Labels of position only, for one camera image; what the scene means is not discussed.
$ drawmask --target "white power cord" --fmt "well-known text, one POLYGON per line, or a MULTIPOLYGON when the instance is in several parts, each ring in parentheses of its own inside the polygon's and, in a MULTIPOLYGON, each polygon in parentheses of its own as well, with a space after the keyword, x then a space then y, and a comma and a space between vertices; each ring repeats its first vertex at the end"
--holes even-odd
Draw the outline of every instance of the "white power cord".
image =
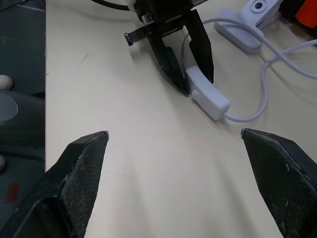
MULTIPOLYGON (((203 24, 207 24, 207 23, 211 23, 211 22, 228 22, 228 23, 235 24, 235 25, 243 28, 244 30, 252 33, 258 40, 260 40, 261 42, 266 44, 276 54, 275 57, 273 57, 272 59, 270 59, 269 61, 267 61, 265 63, 265 65, 262 69, 261 79, 262 79, 262 87, 263 87, 263 92, 264 92, 264 100, 263 100, 261 108, 253 116, 247 117, 247 118, 239 118, 239 117, 232 116, 228 113, 224 113, 224 117, 227 118, 228 120, 235 121, 235 122, 250 122, 250 121, 257 119, 264 112, 264 110, 267 106, 267 101, 268 101, 268 91, 267 91, 267 85, 266 85, 265 72, 268 69, 268 67, 270 67, 270 65, 278 59, 281 59, 287 66, 289 66, 291 69, 298 72, 299 74, 301 74, 305 77, 317 79, 316 74, 312 74, 312 73, 309 73, 307 71, 304 71, 303 69, 301 69, 297 65, 295 65, 292 61, 290 61, 287 57, 285 57, 285 55, 287 55, 295 50, 301 49, 301 48, 306 47, 306 46, 316 45, 317 40, 305 42, 305 43, 299 44, 297 46, 294 46, 292 48, 288 48, 288 49, 280 52, 276 48, 276 46, 274 46, 270 41, 268 41, 262 34, 257 32, 256 30, 254 30, 252 27, 241 23, 240 21, 227 19, 227 18, 211 18, 211 19, 204 21, 203 24)), ((185 48, 185 44, 188 40, 188 37, 189 37, 189 34, 186 35, 186 37, 183 41, 182 51, 181 51, 181 60, 182 60, 184 70, 186 70, 188 68, 186 61, 185 61, 185 54, 184 54, 184 48, 185 48)))

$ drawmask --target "table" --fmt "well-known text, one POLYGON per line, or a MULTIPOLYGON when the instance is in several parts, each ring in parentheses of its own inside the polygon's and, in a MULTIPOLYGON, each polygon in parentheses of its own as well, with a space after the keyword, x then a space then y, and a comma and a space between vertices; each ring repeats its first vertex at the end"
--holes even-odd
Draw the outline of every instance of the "table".
MULTIPOLYGON (((212 0, 202 19, 248 0, 212 0)), ((317 82, 281 62, 267 72, 269 102, 256 121, 212 121, 166 81, 144 40, 123 33, 140 26, 131 12, 89 0, 47 1, 47 169, 68 143, 100 130, 109 143, 86 237, 281 238, 254 179, 240 138, 251 127, 296 141, 315 161, 317 82)), ((260 73, 273 54, 249 56, 206 26, 215 86, 247 116, 261 101, 260 73)), ((281 22, 264 30, 281 49, 303 39, 281 22)), ((184 32, 165 39, 180 55, 184 32)), ((290 56, 317 73, 316 48, 290 56)))

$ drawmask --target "orange object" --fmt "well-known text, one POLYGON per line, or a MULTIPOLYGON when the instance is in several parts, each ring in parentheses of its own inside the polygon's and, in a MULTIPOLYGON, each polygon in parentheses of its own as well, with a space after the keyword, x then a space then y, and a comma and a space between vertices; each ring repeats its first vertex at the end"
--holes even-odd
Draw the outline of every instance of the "orange object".
POLYGON ((317 26, 317 0, 306 0, 295 15, 297 20, 305 26, 317 26))

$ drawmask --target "white clamp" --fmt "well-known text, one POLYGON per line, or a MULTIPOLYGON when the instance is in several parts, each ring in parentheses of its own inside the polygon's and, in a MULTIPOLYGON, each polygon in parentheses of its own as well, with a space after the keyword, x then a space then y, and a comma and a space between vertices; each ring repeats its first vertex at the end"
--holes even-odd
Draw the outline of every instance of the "white clamp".
MULTIPOLYGON (((262 30, 280 17, 278 9, 282 1, 283 0, 250 0, 240 12, 226 8, 220 10, 216 14, 216 17, 231 18, 241 21, 253 27, 255 30, 262 30)), ((248 31, 234 24, 216 22, 214 28, 248 54, 255 54, 261 49, 261 41, 248 31)))

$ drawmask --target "red object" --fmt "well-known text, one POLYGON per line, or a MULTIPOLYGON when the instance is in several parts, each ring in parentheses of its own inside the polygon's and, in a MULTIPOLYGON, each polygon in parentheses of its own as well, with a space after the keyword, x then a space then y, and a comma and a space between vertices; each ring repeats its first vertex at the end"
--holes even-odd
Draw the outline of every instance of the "red object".
POLYGON ((15 182, 9 184, 8 192, 6 193, 5 202, 15 202, 18 198, 18 193, 20 189, 20 184, 15 182))
POLYGON ((317 0, 306 0, 295 17, 303 25, 315 28, 317 26, 317 0))

